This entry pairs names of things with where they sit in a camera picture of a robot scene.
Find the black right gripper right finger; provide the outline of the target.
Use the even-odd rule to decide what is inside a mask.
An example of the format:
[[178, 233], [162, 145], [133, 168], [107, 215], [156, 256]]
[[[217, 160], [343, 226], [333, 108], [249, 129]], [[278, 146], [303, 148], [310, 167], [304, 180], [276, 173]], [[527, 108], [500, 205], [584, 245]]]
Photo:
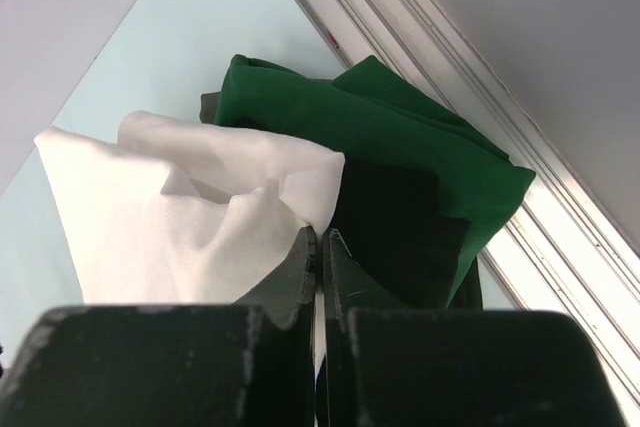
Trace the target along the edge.
[[432, 311], [392, 297], [323, 239], [323, 426], [621, 426], [582, 328], [549, 311]]

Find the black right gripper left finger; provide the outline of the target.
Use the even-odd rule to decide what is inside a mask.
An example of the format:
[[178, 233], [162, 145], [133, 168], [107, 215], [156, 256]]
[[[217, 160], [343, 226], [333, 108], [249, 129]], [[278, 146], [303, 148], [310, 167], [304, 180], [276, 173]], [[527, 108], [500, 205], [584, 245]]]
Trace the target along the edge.
[[1, 382], [5, 426], [310, 426], [317, 239], [238, 301], [46, 312]]

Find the white floral print t-shirt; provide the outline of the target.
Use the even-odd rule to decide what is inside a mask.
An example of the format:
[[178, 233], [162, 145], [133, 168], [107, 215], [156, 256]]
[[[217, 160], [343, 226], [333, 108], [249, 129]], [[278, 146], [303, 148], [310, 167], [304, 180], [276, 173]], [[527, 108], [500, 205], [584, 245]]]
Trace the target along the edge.
[[294, 325], [294, 245], [327, 230], [343, 154], [145, 111], [113, 143], [51, 127], [35, 144], [86, 304], [247, 302]]

